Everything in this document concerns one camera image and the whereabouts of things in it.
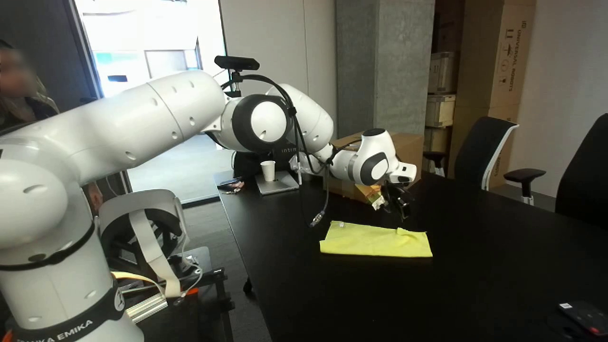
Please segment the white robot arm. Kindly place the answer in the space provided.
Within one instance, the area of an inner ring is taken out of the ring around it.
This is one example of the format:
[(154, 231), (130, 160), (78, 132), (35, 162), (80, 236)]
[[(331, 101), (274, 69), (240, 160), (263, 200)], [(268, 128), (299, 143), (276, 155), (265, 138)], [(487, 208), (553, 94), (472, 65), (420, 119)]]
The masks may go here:
[(113, 98), (16, 128), (2, 153), (2, 297), (12, 342), (145, 342), (101, 244), (86, 187), (208, 136), (227, 151), (293, 143), (295, 170), (354, 185), (413, 183), (418, 168), (375, 128), (356, 151), (304, 92), (270, 82), (236, 96), (204, 71), (149, 81)]

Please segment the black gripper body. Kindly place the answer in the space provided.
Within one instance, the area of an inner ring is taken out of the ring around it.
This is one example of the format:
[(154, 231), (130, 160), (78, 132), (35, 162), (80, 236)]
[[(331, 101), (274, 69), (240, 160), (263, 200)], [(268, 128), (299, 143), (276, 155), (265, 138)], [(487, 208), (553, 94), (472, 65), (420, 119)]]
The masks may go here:
[(405, 196), (405, 189), (398, 185), (375, 185), (375, 212), (390, 212), (390, 214), (405, 214), (409, 210), (409, 202)]

